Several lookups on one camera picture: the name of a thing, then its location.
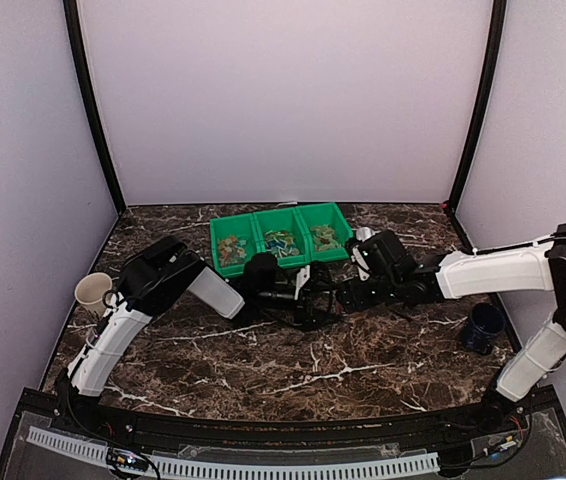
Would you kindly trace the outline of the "green three-compartment bin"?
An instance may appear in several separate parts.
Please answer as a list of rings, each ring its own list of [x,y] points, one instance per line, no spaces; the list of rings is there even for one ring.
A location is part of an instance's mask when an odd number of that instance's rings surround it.
[[[335,203],[301,205],[216,218],[210,222],[214,268],[236,278],[255,255],[268,253],[284,269],[346,260],[353,231]]]

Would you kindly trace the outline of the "metal scoop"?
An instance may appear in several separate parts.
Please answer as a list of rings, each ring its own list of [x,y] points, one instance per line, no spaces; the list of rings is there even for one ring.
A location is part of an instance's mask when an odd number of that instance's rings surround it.
[[[370,227],[359,227],[354,231],[354,238],[357,242],[363,243],[376,234],[377,232]]]

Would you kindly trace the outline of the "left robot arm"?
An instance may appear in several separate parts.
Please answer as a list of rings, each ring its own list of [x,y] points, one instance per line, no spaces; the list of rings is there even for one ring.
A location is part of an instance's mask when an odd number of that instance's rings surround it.
[[[314,331],[339,319],[336,286],[318,263],[287,274],[271,253],[257,253],[234,280],[223,278],[200,255],[168,236],[130,258],[114,286],[104,291],[104,312],[76,357],[57,376],[59,394],[78,396],[64,417],[83,436],[104,427],[103,412],[85,398],[99,397],[135,337],[189,293],[227,320],[269,310],[289,311],[291,325]]]

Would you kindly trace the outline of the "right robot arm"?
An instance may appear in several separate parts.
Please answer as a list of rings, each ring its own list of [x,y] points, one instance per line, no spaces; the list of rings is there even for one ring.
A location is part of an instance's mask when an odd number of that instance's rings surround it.
[[[357,274],[338,284],[336,298],[347,312],[378,304],[408,307],[496,295],[516,333],[529,309],[516,303],[534,300],[539,319],[529,338],[500,370],[494,396],[473,413],[484,434],[497,432],[512,416],[511,403],[522,400],[566,359],[566,223],[536,239],[487,249],[454,250],[415,258],[391,230],[348,245]]]

